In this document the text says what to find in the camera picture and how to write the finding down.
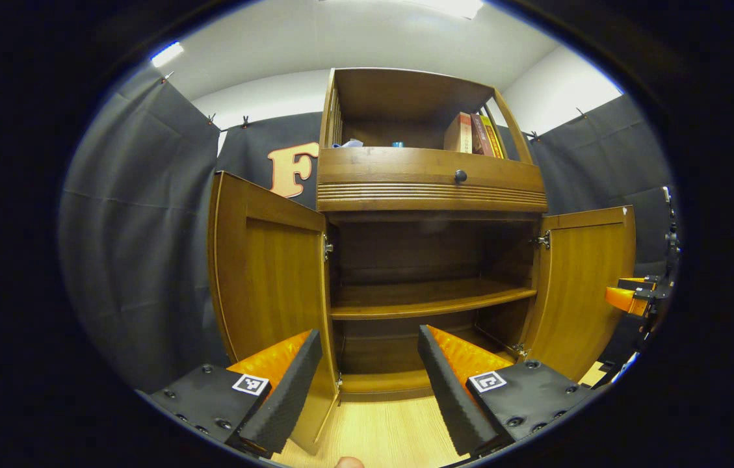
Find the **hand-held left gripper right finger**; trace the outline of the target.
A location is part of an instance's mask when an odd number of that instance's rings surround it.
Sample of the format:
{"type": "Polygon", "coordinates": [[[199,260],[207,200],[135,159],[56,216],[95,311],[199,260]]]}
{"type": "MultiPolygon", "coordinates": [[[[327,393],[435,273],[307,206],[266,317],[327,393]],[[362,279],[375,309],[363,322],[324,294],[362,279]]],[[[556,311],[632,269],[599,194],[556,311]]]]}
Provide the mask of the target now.
{"type": "Polygon", "coordinates": [[[430,325],[419,327],[417,347],[458,455],[529,439],[599,396],[541,361],[513,363],[430,325]]]}

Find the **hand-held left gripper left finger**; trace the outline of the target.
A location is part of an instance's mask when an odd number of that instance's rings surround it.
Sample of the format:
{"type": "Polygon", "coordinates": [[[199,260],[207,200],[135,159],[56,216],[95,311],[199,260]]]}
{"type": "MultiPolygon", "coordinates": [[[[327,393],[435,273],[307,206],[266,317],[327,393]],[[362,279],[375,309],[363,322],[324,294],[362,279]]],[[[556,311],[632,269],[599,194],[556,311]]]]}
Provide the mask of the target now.
{"type": "Polygon", "coordinates": [[[295,429],[322,356],[310,329],[230,367],[199,365],[154,392],[153,408],[219,445],[269,459],[295,429]]]}

